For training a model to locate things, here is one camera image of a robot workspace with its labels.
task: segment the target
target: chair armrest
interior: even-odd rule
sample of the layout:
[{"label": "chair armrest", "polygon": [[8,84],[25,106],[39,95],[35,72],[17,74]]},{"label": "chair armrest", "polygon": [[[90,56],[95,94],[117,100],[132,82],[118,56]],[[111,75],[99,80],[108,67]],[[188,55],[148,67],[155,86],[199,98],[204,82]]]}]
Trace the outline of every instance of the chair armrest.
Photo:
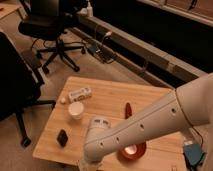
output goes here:
[{"label": "chair armrest", "polygon": [[41,74],[38,71],[38,68],[42,66],[41,62],[38,60],[36,55],[31,50],[26,50],[21,52],[21,57],[27,63],[27,65],[32,69],[33,73],[35,74],[38,80],[38,86],[44,84],[44,80]]},{"label": "chair armrest", "polygon": [[42,66],[41,62],[31,50],[21,52],[21,56],[32,70],[38,69]]}]

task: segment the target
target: wall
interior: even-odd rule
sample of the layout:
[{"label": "wall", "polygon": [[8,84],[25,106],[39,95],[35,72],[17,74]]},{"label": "wall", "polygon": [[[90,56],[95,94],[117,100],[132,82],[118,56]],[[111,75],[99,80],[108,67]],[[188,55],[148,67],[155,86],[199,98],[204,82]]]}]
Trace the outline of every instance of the wall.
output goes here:
[{"label": "wall", "polygon": [[213,28],[136,0],[93,0],[94,15],[206,72],[213,71]]}]

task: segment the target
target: white container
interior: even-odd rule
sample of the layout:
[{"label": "white container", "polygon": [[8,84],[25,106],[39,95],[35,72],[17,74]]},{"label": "white container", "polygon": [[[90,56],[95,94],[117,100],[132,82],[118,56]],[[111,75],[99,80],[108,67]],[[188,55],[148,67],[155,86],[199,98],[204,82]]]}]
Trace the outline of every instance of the white container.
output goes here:
[{"label": "white container", "polygon": [[93,8],[91,6],[90,1],[88,1],[87,5],[87,17],[93,17]]},{"label": "white container", "polygon": [[84,105],[81,102],[71,103],[68,107],[68,111],[73,119],[81,119],[84,113]]}]

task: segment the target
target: chair backrest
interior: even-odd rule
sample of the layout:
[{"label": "chair backrest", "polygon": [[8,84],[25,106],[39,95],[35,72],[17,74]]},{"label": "chair backrest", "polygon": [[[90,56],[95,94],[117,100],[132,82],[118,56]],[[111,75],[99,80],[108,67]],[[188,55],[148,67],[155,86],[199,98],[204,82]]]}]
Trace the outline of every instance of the chair backrest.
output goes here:
[{"label": "chair backrest", "polygon": [[59,16],[59,0],[30,0],[32,14]]},{"label": "chair backrest", "polygon": [[0,120],[40,93],[32,72],[3,32],[0,32],[0,91]]}]

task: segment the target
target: chair wheel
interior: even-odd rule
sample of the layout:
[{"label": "chair wheel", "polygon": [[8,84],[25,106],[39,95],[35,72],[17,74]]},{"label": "chair wheel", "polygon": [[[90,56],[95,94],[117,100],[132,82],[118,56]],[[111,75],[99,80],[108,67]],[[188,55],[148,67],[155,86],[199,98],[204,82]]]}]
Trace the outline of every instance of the chair wheel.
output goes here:
[{"label": "chair wheel", "polygon": [[52,109],[54,109],[54,108],[55,108],[55,104],[56,104],[56,102],[52,104],[52,106],[51,106],[51,107],[52,107]]},{"label": "chair wheel", "polygon": [[46,67],[42,67],[42,70],[45,74],[49,74],[49,72],[50,72],[49,69]]},{"label": "chair wheel", "polygon": [[25,137],[22,141],[21,141],[21,145],[22,147],[27,147],[28,145],[30,145],[31,140],[28,137]]},{"label": "chair wheel", "polygon": [[82,49],[81,49],[81,53],[82,53],[82,54],[86,54],[85,48],[82,48]]},{"label": "chair wheel", "polygon": [[36,56],[37,56],[38,59],[42,59],[42,56],[41,56],[40,52],[37,52]]},{"label": "chair wheel", "polygon": [[80,71],[80,67],[76,66],[76,67],[74,68],[74,71],[75,71],[75,72]]}]

